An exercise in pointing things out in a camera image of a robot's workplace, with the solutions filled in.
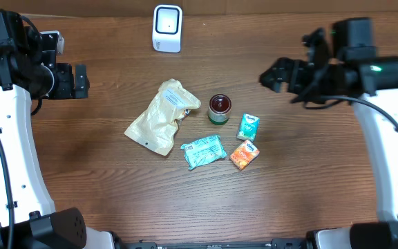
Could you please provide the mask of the beige paper pouch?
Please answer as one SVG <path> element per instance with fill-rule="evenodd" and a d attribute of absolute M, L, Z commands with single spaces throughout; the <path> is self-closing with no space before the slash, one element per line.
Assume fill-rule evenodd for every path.
<path fill-rule="evenodd" d="M 166 156 L 173 148 L 178 121 L 200 106 L 201 101 L 184 89 L 180 81 L 167 80 L 160 85 L 147 109 L 129 125 L 124 135 Z"/>

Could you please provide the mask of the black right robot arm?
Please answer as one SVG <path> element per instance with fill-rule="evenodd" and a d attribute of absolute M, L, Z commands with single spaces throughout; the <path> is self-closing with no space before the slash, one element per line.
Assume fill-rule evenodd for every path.
<path fill-rule="evenodd" d="M 331 40 L 322 28 L 302 38 L 307 60 L 282 57 L 259 77 L 282 84 L 306 109 L 343 102 L 364 134 L 377 193 L 377 221 L 309 231 L 302 239 L 275 239 L 273 248 L 398 248 L 398 56 L 382 57 L 367 17 L 338 21 Z"/>

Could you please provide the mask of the jar with dark red lid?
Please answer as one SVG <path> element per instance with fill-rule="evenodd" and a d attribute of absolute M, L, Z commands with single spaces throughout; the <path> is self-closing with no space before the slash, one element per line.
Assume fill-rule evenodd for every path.
<path fill-rule="evenodd" d="M 231 100 L 224 94 L 216 94 L 209 100 L 208 117 L 215 125 L 224 125 L 231 113 Z"/>

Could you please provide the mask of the teal Kleenex tissue pack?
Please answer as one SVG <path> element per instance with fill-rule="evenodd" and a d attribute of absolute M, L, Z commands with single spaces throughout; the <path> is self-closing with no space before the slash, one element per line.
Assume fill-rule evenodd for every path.
<path fill-rule="evenodd" d="M 254 142 L 259 124 L 259 117 L 244 113 L 236 137 L 240 140 L 250 140 Z"/>

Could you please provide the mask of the orange Kleenex tissue pack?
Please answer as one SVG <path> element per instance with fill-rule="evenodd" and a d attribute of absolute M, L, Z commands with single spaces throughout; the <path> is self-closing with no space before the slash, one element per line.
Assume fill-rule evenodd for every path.
<path fill-rule="evenodd" d="M 230 155 L 230 160 L 237 166 L 239 170 L 244 170 L 255 158 L 258 157 L 260 151 L 250 140 L 245 140 Z"/>

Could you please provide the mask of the green wet wipes pack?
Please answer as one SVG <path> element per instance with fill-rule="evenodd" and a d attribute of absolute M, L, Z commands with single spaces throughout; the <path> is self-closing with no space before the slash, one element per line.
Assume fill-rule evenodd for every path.
<path fill-rule="evenodd" d="M 208 165 L 227 156 L 219 135 L 207 136 L 183 144 L 180 148 L 184 151 L 184 158 L 189 165 L 189 170 Z"/>

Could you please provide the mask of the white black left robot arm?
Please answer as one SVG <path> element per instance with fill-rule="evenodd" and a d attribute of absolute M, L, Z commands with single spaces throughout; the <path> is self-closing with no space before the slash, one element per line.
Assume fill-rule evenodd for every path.
<path fill-rule="evenodd" d="M 112 232 L 88 227 L 75 207 L 56 211 L 32 135 L 32 101 L 88 97 L 83 64 L 59 63 L 64 38 L 0 10 L 0 248 L 120 248 Z"/>

